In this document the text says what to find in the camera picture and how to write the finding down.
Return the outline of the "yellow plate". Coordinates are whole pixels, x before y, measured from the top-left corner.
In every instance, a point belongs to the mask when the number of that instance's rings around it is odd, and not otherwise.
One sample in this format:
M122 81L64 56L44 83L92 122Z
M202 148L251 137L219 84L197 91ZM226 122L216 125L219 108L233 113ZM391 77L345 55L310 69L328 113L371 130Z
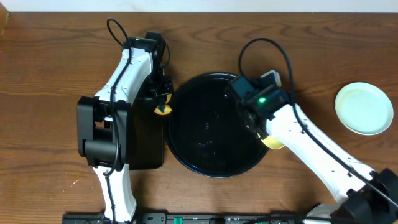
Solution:
M271 135L262 137L260 134L258 134L258 137L261 140L261 142L269 149L278 150L282 149L285 146L282 142L273 138Z

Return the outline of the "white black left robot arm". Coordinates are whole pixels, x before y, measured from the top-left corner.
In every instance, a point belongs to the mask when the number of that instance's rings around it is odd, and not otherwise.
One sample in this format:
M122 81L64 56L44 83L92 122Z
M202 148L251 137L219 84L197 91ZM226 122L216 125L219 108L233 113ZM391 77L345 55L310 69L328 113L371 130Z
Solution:
M78 153L99 178L106 223L132 222L137 207L129 174L135 102L149 103L154 114L166 116L174 93L162 63L169 47L160 33L130 37L121 47L121 60L109 81L77 104Z

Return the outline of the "light blue plate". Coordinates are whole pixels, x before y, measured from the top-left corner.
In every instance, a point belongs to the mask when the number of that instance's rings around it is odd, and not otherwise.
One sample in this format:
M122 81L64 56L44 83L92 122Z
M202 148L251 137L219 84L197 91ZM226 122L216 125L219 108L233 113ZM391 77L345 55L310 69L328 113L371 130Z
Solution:
M378 87L364 82L350 83L337 93L335 112L346 128L365 136L384 132L394 119L388 96Z

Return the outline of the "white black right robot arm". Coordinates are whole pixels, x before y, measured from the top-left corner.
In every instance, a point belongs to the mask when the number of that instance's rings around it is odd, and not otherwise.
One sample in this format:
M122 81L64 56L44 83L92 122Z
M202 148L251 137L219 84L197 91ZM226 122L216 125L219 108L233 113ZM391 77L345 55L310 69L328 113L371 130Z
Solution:
M316 127L271 70L260 78L240 76L228 85L245 126L269 149L290 149L327 187L333 205L318 205L301 223L394 223L397 175L376 172Z

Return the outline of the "yellow green sponge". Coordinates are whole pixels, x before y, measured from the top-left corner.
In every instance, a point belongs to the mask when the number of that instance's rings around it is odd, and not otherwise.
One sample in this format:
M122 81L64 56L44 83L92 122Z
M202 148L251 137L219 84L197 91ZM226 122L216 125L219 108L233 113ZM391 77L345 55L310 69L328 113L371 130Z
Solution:
M171 100L172 94L167 94L164 103L159 104L154 113L160 116L166 116L172 112L172 108L169 105L169 101Z

